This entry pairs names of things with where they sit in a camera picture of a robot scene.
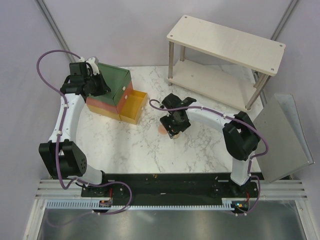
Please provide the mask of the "green top drawer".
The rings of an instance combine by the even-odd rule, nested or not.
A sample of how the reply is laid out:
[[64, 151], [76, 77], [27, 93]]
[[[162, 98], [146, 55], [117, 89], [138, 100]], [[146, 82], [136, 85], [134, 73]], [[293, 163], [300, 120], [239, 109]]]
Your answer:
[[128, 69], [124, 69], [116, 73], [116, 76], [113, 82], [115, 87], [113, 102], [116, 106], [119, 104], [131, 80], [132, 80], [131, 73]]

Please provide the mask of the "orange drawer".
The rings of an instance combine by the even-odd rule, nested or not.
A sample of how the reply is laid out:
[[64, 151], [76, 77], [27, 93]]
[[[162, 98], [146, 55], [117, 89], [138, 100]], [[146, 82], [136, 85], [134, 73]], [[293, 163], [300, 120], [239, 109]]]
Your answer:
[[118, 114], [121, 113], [126, 101], [128, 100], [130, 94], [133, 92], [133, 84], [132, 82], [130, 81], [129, 84], [127, 85], [127, 87], [125, 88], [121, 98], [120, 98], [120, 101], [119, 103], [117, 104], [116, 106], [116, 109], [117, 109], [117, 112]]

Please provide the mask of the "yellow bottom drawer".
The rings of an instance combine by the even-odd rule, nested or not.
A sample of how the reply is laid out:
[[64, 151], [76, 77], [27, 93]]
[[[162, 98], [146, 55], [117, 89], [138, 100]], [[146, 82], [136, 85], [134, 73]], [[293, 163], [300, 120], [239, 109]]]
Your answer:
[[137, 125], [147, 100], [148, 94], [146, 92], [133, 90], [120, 112], [120, 120], [122, 122]]

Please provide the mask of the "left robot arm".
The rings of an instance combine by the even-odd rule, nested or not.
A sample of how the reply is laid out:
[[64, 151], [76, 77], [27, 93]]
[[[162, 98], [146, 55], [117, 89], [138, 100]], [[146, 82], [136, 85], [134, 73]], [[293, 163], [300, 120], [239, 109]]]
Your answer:
[[104, 197], [110, 191], [109, 183], [103, 180], [102, 171], [88, 165], [86, 155], [76, 144], [78, 123], [87, 97], [111, 92], [98, 63], [96, 57], [81, 57], [69, 64], [70, 74], [57, 90], [60, 110], [54, 130], [48, 142], [39, 145], [38, 151], [52, 177], [92, 185], [92, 191]]

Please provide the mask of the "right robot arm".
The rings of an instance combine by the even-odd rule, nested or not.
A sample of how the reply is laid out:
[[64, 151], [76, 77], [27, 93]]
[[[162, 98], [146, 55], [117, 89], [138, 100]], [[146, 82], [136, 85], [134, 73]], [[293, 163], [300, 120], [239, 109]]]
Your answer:
[[172, 93], [162, 100], [160, 108], [169, 110], [167, 115], [160, 118], [160, 122], [171, 139], [188, 129], [191, 121], [222, 133], [227, 152], [232, 156], [232, 182], [229, 184], [229, 191], [235, 197], [242, 196], [247, 191], [246, 183], [250, 179], [249, 158], [253, 156], [261, 140], [253, 131], [255, 126], [248, 114], [240, 111], [233, 116], [224, 116], [217, 110], [205, 110], [192, 97], [181, 100]]

